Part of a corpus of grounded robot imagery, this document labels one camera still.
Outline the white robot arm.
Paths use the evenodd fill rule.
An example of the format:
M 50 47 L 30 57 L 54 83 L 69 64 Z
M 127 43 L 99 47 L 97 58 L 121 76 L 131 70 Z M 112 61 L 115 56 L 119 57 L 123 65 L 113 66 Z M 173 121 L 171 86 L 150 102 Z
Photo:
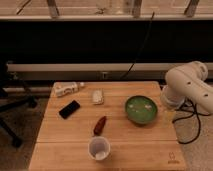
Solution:
M 165 74 L 166 85 L 160 96 L 162 103 L 167 108 L 177 109 L 188 98 L 213 114 L 213 87 L 205 83 L 207 76 L 208 68 L 200 61 L 170 69 Z

